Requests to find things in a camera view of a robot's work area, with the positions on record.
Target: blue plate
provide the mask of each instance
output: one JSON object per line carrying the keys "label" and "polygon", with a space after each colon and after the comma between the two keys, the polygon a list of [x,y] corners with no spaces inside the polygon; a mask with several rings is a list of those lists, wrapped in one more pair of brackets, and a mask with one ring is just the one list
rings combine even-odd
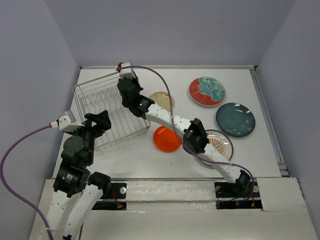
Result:
{"label": "blue plate", "polygon": [[239,103],[222,105],[215,116],[216,122],[226,134],[233,137],[244,137],[252,133],[256,126],[253,113]]}

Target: wire dish rack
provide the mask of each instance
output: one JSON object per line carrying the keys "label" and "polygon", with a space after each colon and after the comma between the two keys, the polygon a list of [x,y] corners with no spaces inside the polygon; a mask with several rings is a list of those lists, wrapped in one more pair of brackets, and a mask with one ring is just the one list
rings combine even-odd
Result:
{"label": "wire dish rack", "polygon": [[96,138],[94,149],[104,151],[148,132],[150,122],[134,116],[122,106],[117,88],[119,73],[114,72],[73,87],[76,106],[83,122],[85,114],[99,114],[107,110],[111,129]]}

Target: gray wall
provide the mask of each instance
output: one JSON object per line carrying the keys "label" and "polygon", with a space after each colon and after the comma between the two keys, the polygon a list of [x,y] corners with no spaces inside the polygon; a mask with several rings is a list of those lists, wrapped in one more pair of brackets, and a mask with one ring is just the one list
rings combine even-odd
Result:
{"label": "gray wall", "polygon": [[[0,155],[23,135],[69,109],[79,74],[43,0],[0,1]],[[4,165],[14,190],[38,204],[62,135],[47,129],[19,144]],[[0,183],[0,239],[29,238],[35,211]]]}
{"label": "gray wall", "polygon": [[257,65],[295,0],[46,0],[80,66]]}
{"label": "gray wall", "polygon": [[320,238],[320,1],[297,0],[258,67],[289,172]]}

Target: beige plate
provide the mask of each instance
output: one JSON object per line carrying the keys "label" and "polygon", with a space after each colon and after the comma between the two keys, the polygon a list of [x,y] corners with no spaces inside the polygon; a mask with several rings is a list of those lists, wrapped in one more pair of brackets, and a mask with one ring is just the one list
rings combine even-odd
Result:
{"label": "beige plate", "polygon": [[[150,99],[152,99],[156,104],[158,104],[160,107],[164,108],[165,110],[170,112],[170,101],[169,96],[167,92],[164,91],[157,91],[149,96]],[[175,100],[171,96],[172,100],[172,107],[175,106]]]}

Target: red wire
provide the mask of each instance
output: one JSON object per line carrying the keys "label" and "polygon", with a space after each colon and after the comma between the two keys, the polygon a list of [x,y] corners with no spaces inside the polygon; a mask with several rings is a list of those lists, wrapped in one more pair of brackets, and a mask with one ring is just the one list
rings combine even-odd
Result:
{"label": "red wire", "polygon": [[114,188],[112,188],[111,193],[112,193],[112,196],[113,196],[113,198],[114,198],[115,204],[116,204],[117,206],[120,206],[120,204],[119,204],[119,202],[118,202],[118,199],[117,199],[117,197],[116,197],[116,191],[115,191]]}

